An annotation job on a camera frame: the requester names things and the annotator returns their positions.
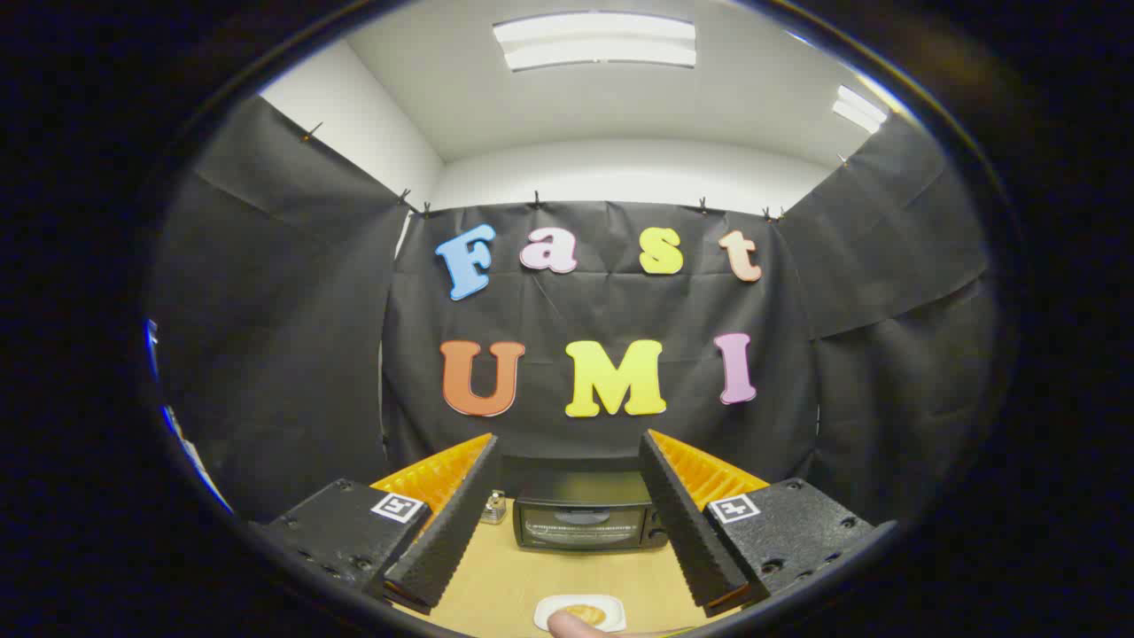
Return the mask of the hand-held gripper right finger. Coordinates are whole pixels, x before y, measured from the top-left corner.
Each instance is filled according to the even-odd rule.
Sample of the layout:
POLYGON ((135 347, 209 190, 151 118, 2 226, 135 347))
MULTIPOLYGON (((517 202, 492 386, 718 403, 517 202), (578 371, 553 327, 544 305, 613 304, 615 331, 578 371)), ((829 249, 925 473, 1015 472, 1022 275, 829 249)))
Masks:
POLYGON ((693 601, 710 618, 805 589, 895 528, 802 478, 765 482, 657 431, 641 436, 640 465, 693 601))

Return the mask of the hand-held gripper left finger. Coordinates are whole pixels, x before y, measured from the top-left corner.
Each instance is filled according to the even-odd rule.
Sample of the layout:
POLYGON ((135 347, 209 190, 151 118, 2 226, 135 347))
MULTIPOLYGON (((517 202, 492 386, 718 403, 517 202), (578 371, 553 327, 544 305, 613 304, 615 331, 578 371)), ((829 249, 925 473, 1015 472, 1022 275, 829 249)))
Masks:
POLYGON ((418 613, 462 562, 500 469, 485 433, 371 485, 340 478, 260 531, 312 573, 418 613))

